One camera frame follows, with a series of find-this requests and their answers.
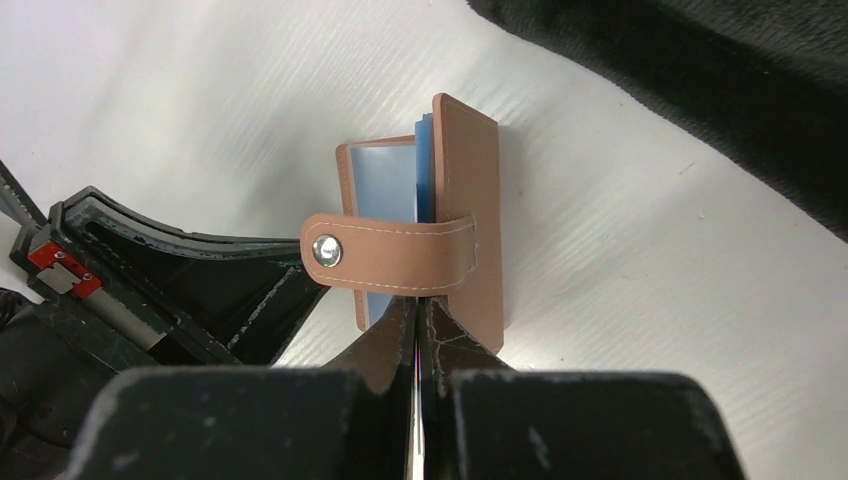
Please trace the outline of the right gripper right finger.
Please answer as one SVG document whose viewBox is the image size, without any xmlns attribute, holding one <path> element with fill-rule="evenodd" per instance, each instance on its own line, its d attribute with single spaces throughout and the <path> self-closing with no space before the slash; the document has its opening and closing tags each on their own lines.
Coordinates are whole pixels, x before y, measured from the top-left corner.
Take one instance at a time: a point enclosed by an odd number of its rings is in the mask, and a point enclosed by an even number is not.
<svg viewBox="0 0 848 480">
<path fill-rule="evenodd" d="M 428 479 L 741 479 L 722 416 L 672 372 L 519 371 L 420 304 Z"/>
</svg>

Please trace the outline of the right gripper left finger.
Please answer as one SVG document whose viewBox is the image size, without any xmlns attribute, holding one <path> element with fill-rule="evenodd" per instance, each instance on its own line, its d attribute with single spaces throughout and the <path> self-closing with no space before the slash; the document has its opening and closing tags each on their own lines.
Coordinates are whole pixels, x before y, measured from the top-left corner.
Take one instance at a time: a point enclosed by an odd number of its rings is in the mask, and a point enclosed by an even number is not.
<svg viewBox="0 0 848 480">
<path fill-rule="evenodd" d="M 68 479 L 403 479 L 416 300 L 317 368 L 148 367 L 98 394 Z"/>
</svg>

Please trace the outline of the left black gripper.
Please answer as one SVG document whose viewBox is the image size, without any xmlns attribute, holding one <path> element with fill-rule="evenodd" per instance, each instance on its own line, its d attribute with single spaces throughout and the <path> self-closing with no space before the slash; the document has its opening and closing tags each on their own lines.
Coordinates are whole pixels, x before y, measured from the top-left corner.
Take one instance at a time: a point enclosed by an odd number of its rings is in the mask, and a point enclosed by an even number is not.
<svg viewBox="0 0 848 480">
<path fill-rule="evenodd" d="M 326 294 L 296 239 L 187 233 L 88 187 L 41 211 L 8 169 L 10 260 L 40 302 L 1 292 L 1 475 L 55 479 L 100 390 L 169 365 L 272 365 Z"/>
</svg>

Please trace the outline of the white credit card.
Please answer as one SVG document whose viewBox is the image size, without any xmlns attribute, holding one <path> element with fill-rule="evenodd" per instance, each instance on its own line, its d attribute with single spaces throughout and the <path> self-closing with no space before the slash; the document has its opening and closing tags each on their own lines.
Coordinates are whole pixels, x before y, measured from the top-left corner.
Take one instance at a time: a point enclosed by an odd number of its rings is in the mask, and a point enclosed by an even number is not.
<svg viewBox="0 0 848 480">
<path fill-rule="evenodd" d="M 424 434 L 423 434 L 423 421 L 422 421 L 422 407 L 423 402 L 421 398 L 421 378 L 422 378 L 422 364 L 421 364 L 421 347 L 420 347 L 420 336 L 421 336 L 421 327 L 419 326 L 420 318 L 423 312 L 423 301 L 419 300 L 417 304 L 416 316 L 415 316 L 415 343 L 414 343 L 414 356 L 413 356 L 413 386 L 412 386 L 412 426 L 411 426 L 411 439 L 410 439 L 410 455 L 409 455 L 409 468 L 408 468 L 408 478 L 413 480 L 422 480 L 424 475 Z"/>
</svg>

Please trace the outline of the tan leather card holder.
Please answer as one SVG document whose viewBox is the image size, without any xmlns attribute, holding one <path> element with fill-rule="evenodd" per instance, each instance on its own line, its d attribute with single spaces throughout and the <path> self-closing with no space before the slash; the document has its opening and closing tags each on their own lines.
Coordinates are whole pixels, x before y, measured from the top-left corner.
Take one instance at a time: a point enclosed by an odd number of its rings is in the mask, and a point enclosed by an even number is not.
<svg viewBox="0 0 848 480">
<path fill-rule="evenodd" d="M 300 252 L 309 276 L 353 291 L 361 330 L 393 296 L 442 297 L 473 338 L 499 351 L 496 121 L 440 93 L 413 134 L 342 144 L 335 156 L 343 211 L 304 222 Z"/>
</svg>

